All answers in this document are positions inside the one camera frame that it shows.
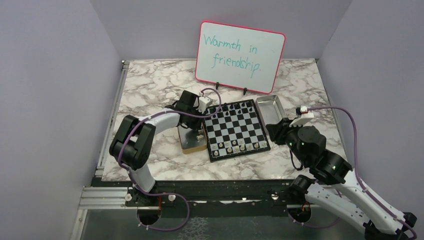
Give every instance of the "metal tray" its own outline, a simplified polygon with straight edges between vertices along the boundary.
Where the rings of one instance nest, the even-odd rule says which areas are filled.
[[[266,128],[267,124],[277,124],[281,119],[287,118],[277,95],[258,97],[255,104],[267,135],[269,135]]]

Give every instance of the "gray wall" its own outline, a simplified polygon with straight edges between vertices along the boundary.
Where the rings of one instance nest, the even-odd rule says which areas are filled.
[[[120,58],[88,0],[0,7],[0,239],[69,239]]]
[[[332,104],[358,127],[362,178],[418,216],[423,239],[424,1],[353,0],[318,62]],[[352,160],[349,119],[338,114]]]
[[[352,0],[91,0],[121,58],[195,58],[211,20],[283,32],[283,58],[319,58]]]

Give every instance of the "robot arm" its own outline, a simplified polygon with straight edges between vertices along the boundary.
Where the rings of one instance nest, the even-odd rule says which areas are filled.
[[[277,124],[266,125],[271,141],[287,145],[317,180],[343,193],[351,203],[324,191],[317,183],[302,175],[292,183],[292,189],[304,194],[308,202],[322,206],[363,231],[365,239],[408,239],[404,233],[408,229],[379,206],[366,191],[411,227],[417,218],[412,213],[395,209],[367,185],[366,190],[363,190],[352,166],[338,154],[326,149],[327,139],[314,126],[303,126],[313,118],[312,113],[302,109],[297,112],[300,118],[283,118]]]
[[[148,193],[155,185],[155,179],[146,164],[155,135],[178,125],[199,130],[202,120],[193,116],[203,116],[206,107],[211,103],[212,100],[209,97],[198,96],[184,90],[178,101],[166,106],[160,112],[141,118],[127,115],[123,118],[110,144],[109,154],[115,157],[121,167],[125,164],[128,174],[132,176],[135,183]],[[133,136],[137,137],[136,141],[129,140],[119,158],[124,142],[137,125],[139,126],[133,133]]]

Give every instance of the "white marble surface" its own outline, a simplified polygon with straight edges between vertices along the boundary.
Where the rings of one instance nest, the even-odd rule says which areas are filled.
[[[124,116],[141,117],[159,112],[164,106],[177,100],[183,90],[198,93],[211,87],[194,78],[194,59],[140,60],[129,65],[118,115],[114,124],[117,131]],[[264,94],[222,87],[218,89],[226,103],[256,99]],[[295,108],[300,105],[322,106],[328,104],[324,86],[314,59],[282,60],[272,95],[278,95],[285,113],[294,118]],[[206,94],[218,103],[212,92]],[[314,125],[327,137],[327,149],[342,157],[345,151],[336,127],[333,113],[328,110],[315,112]],[[208,151],[183,154],[177,128],[156,135],[148,166],[156,180],[253,180],[293,179],[299,174],[311,175],[307,170],[296,171],[290,161],[287,146],[278,146],[270,141],[271,150],[251,155],[210,162]],[[126,171],[108,155],[103,181],[129,181]]]

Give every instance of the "chessboard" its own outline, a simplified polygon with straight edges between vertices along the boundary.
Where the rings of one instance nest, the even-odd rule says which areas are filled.
[[[208,107],[205,114],[217,107]],[[203,120],[203,126],[211,162],[271,149],[252,99],[224,103],[217,114]]]

